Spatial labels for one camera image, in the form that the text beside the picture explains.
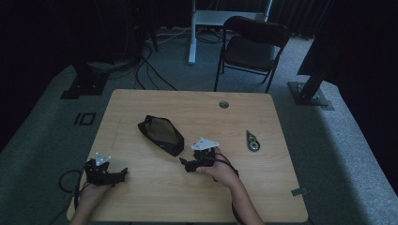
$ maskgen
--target forearm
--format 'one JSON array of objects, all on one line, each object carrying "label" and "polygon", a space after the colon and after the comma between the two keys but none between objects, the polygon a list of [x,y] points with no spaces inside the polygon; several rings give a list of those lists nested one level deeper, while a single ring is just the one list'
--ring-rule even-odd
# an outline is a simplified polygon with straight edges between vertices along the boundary
[{"label": "forearm", "polygon": [[240,179],[229,189],[231,191],[232,203],[240,219],[247,225],[264,224]]}]

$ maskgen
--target chair backrest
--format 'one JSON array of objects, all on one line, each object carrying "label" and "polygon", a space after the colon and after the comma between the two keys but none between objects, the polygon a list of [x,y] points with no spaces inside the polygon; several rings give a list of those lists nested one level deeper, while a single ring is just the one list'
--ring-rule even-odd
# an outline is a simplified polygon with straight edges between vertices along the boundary
[{"label": "chair backrest", "polygon": [[273,22],[262,22],[242,16],[233,16],[225,21],[225,30],[231,30],[246,39],[284,48],[290,39],[290,31],[283,25]]}]

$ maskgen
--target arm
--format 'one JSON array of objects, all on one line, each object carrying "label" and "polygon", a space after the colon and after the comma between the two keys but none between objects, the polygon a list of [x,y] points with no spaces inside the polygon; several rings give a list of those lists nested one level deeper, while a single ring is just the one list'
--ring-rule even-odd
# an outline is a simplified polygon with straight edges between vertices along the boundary
[{"label": "arm", "polygon": [[75,214],[70,220],[69,225],[85,225],[90,218],[91,213],[100,203],[105,192],[110,186],[95,186],[88,183],[84,184],[82,190],[79,205],[76,209]]},{"label": "arm", "polygon": [[[217,159],[225,160],[220,155],[216,155]],[[239,214],[239,217],[248,225],[264,224],[263,220],[258,215],[250,196],[243,185],[242,181],[235,174],[235,172],[224,163],[215,161],[213,167],[199,167],[196,169],[198,173],[205,173],[211,175],[214,179],[229,188],[231,192],[232,203]]]}]

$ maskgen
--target black pouch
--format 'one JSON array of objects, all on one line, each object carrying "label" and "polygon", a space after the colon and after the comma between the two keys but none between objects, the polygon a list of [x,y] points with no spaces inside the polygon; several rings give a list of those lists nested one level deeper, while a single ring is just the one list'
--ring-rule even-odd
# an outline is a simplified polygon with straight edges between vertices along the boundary
[{"label": "black pouch", "polygon": [[147,115],[145,121],[138,124],[138,128],[150,141],[173,157],[184,149],[184,137],[166,118]]}]

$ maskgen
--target gray carpet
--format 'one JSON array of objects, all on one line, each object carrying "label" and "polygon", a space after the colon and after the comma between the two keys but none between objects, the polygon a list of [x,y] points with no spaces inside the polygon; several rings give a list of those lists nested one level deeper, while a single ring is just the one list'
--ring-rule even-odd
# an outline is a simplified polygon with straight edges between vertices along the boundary
[{"label": "gray carpet", "polygon": [[[213,36],[200,37],[216,40]],[[159,52],[153,52],[148,61],[178,90],[212,91],[221,44],[199,41],[196,64],[190,66],[189,43],[186,37],[160,41]],[[304,195],[309,216],[314,224],[398,224],[397,196],[336,86],[326,82],[321,86],[334,111],[299,106],[292,98],[287,83],[308,79],[296,74],[311,43],[299,37],[290,39],[269,90],[299,184],[310,191]],[[138,78],[146,89],[157,88],[147,72],[160,89],[171,90],[153,70],[142,66]],[[68,170],[83,167],[113,90],[142,89],[132,69],[112,73],[102,96],[60,99],[74,77],[74,69],[67,67],[53,79],[0,154],[1,225],[50,224],[53,220],[54,224],[68,224],[65,209],[72,194],[59,188],[58,178]],[[219,91],[261,93],[266,87],[261,81],[262,77],[227,69]],[[79,113],[95,113],[94,123],[76,124]],[[66,176],[64,187],[72,189],[76,179],[73,174]]]}]

